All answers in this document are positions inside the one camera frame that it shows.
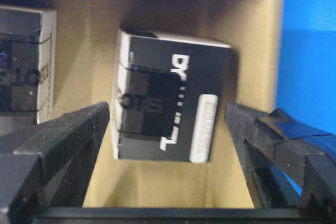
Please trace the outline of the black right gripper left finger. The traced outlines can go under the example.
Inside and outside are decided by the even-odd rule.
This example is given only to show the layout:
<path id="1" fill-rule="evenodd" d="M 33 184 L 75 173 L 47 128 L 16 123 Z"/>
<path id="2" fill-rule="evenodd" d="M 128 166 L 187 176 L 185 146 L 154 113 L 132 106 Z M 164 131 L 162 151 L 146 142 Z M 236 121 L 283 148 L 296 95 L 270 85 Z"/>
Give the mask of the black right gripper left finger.
<path id="1" fill-rule="evenodd" d="M 1 223 L 81 207 L 110 121 L 106 102 L 1 136 Z"/>

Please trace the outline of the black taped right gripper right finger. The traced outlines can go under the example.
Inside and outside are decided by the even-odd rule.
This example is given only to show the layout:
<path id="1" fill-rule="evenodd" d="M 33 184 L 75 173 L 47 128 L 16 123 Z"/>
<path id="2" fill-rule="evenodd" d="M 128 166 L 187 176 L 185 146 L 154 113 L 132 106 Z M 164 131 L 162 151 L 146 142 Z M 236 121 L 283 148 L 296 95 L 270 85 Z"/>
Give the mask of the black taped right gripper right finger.
<path id="1" fill-rule="evenodd" d="M 228 222 L 335 223 L 334 134 L 236 102 L 224 120 L 254 204 Z"/>

